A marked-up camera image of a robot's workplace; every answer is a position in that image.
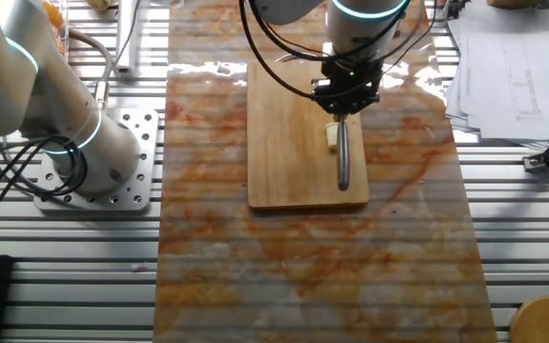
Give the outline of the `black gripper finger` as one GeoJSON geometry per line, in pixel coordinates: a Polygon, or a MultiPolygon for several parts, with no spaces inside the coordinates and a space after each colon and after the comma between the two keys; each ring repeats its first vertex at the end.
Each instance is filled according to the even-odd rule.
{"type": "Polygon", "coordinates": [[[345,114],[340,95],[329,79],[313,79],[312,99],[329,114],[345,114]]]}
{"type": "Polygon", "coordinates": [[[379,101],[379,93],[377,91],[356,92],[350,95],[345,100],[344,113],[356,114],[370,105],[379,101]]]}

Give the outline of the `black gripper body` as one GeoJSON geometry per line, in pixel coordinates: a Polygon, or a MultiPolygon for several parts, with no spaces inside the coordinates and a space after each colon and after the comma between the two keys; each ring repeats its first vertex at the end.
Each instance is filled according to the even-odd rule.
{"type": "Polygon", "coordinates": [[[351,64],[348,61],[330,60],[323,62],[321,72],[329,81],[321,95],[347,95],[367,91],[368,95],[378,94],[383,73],[383,61],[363,61],[351,64]]]}

